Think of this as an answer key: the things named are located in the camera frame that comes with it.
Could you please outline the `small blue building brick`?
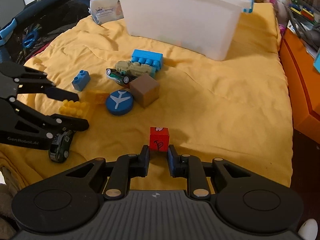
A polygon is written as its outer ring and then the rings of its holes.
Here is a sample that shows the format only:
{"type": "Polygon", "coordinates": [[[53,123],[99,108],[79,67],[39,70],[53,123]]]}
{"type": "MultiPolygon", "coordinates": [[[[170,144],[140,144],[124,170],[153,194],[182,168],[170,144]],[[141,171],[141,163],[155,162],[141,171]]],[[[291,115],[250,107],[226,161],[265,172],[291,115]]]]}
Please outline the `small blue building brick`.
{"type": "Polygon", "coordinates": [[[81,92],[87,86],[90,80],[91,78],[89,72],[86,70],[80,70],[77,76],[74,77],[72,85],[75,90],[81,92]]]}

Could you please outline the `white number 18 toy car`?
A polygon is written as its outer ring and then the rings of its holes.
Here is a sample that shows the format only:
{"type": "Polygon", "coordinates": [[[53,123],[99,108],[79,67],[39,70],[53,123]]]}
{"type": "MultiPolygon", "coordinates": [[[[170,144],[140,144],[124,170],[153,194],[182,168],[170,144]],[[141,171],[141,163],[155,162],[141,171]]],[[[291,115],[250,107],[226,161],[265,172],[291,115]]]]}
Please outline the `white number 18 toy car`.
{"type": "Polygon", "coordinates": [[[74,131],[68,130],[56,135],[48,151],[51,161],[63,163],[67,160],[74,134],[74,131]]]}

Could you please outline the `small yellow building brick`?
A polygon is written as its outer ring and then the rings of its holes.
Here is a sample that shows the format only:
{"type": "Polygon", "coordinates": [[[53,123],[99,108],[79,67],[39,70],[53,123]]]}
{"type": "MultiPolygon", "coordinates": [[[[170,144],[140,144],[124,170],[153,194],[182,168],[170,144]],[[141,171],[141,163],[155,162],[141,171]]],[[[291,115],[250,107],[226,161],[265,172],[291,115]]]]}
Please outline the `small yellow building brick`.
{"type": "Polygon", "coordinates": [[[109,96],[110,93],[102,90],[87,90],[83,93],[84,100],[94,105],[104,104],[109,96]]]}

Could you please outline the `red cube block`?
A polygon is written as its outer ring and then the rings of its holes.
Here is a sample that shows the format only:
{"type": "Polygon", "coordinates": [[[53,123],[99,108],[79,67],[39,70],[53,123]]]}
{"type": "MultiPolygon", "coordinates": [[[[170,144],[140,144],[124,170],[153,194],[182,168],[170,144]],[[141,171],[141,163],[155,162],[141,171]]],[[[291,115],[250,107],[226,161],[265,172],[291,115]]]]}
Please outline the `red cube block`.
{"type": "Polygon", "coordinates": [[[149,149],[153,152],[167,152],[169,147],[169,129],[150,127],[149,149]]]}

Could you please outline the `green red toy car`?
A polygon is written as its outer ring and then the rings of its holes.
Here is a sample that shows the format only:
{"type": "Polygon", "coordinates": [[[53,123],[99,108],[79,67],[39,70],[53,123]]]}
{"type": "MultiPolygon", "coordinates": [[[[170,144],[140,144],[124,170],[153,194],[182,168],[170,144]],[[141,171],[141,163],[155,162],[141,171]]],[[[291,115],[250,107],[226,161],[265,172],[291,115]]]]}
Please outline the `green red toy car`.
{"type": "Polygon", "coordinates": [[[133,80],[133,78],[129,75],[121,74],[116,69],[107,68],[106,69],[106,76],[115,81],[120,86],[128,86],[129,83],[133,80]]]}

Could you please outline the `large blue building brick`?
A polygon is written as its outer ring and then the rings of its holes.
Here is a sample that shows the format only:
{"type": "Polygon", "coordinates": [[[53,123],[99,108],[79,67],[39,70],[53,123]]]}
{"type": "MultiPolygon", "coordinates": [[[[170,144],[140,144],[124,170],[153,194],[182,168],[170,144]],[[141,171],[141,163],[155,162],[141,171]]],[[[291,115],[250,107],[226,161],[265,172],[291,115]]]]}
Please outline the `large blue building brick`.
{"type": "Polygon", "coordinates": [[[131,55],[131,62],[149,65],[152,68],[151,76],[155,77],[156,72],[163,67],[163,54],[135,49],[131,55]]]}

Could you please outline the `blue airplane disc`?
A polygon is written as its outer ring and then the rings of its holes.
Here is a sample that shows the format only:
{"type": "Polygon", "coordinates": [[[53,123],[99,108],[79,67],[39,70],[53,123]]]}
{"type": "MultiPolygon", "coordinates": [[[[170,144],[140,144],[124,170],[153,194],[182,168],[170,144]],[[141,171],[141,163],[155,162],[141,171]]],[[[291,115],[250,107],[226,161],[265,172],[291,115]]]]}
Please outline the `blue airplane disc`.
{"type": "Polygon", "coordinates": [[[133,108],[133,96],[127,90],[116,90],[106,99],[107,110],[113,115],[124,115],[133,108]]]}

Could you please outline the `blue scissors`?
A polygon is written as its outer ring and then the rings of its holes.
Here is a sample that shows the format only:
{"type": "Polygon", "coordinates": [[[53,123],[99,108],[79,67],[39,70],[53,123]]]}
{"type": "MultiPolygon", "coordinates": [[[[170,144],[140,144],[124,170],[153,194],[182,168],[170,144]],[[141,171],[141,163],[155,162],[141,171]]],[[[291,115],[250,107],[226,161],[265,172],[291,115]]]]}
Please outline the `blue scissors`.
{"type": "Polygon", "coordinates": [[[30,31],[22,40],[22,47],[24,49],[29,49],[35,45],[39,38],[39,33],[37,30],[30,31]]]}

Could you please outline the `tan toy train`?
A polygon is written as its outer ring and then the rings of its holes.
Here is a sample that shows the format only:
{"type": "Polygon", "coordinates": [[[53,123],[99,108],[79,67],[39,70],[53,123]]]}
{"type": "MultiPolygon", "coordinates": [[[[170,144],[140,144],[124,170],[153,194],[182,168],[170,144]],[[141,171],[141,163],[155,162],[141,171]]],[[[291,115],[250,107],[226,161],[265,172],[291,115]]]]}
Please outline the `tan toy train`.
{"type": "Polygon", "coordinates": [[[124,75],[139,77],[143,74],[148,74],[154,77],[156,69],[148,64],[140,64],[139,62],[132,63],[131,61],[118,61],[115,65],[116,70],[124,75]]]}

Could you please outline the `yellow blanket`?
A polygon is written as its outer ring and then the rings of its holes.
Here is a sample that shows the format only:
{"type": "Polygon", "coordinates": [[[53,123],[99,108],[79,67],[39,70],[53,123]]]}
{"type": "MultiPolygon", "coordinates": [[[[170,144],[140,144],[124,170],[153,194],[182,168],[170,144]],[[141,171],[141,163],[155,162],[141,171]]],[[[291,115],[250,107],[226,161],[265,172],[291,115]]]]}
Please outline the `yellow blanket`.
{"type": "Polygon", "coordinates": [[[27,66],[44,71],[58,87],[72,90],[80,70],[91,76],[88,90],[113,92],[118,85],[105,71],[130,58],[134,49],[157,51],[159,98],[148,107],[135,103],[122,116],[105,105],[94,108],[89,129],[77,133],[66,162],[47,151],[1,145],[1,177],[12,193],[96,157],[114,161],[139,153],[151,127],[166,127],[179,154],[203,161],[227,159],[289,186],[292,176],[292,110],[287,78],[278,57],[280,33],[273,6],[257,3],[242,14],[228,55],[213,61],[198,53],[130,36],[124,20],[97,25],[90,17],[59,35],[27,66]]]}

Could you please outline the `dark blue bag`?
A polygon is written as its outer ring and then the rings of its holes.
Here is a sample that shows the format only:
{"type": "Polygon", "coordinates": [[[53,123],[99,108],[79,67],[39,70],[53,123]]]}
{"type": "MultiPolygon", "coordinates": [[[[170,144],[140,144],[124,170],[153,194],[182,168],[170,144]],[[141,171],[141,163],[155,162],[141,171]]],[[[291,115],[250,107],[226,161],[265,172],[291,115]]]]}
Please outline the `dark blue bag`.
{"type": "Polygon", "coordinates": [[[1,62],[25,64],[43,51],[61,33],[73,28],[89,16],[90,0],[35,0],[1,29],[1,62]],[[29,49],[22,40],[32,30],[39,38],[29,49]]]}

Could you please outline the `brown cube block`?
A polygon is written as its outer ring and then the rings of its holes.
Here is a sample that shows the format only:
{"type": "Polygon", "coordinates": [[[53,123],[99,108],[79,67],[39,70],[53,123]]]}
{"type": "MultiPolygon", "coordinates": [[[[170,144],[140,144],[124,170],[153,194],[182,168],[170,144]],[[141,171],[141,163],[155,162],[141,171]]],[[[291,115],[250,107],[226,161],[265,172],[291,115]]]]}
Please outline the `brown cube block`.
{"type": "Polygon", "coordinates": [[[138,104],[146,108],[159,98],[159,83],[149,76],[143,74],[129,83],[130,92],[138,104]]]}

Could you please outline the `baby wipes pack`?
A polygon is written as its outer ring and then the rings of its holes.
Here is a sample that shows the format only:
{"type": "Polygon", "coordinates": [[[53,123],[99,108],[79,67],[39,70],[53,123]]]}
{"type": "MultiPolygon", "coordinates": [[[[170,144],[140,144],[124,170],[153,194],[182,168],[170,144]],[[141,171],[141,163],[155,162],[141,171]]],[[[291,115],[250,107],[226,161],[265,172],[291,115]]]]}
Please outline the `baby wipes pack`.
{"type": "Polygon", "coordinates": [[[98,25],[124,18],[120,0],[90,0],[89,12],[98,25]]]}

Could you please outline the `orange box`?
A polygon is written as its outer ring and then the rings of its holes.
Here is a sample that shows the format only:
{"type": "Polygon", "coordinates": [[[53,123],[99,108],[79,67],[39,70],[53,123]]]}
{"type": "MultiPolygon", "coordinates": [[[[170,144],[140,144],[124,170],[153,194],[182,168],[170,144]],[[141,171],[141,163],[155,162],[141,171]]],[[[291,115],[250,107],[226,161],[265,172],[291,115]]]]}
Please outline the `orange box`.
{"type": "Polygon", "coordinates": [[[282,38],[279,57],[288,81],[293,127],[319,142],[319,72],[314,59],[290,29],[282,38]]]}

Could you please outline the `white plastic storage bin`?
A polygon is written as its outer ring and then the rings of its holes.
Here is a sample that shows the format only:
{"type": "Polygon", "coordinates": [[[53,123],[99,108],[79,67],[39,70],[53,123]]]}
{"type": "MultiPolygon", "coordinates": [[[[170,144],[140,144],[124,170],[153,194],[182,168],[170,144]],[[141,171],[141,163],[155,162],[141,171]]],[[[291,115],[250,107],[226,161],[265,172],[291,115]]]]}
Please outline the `white plastic storage bin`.
{"type": "Polygon", "coordinates": [[[222,61],[254,0],[120,0],[127,31],[222,61]]]}

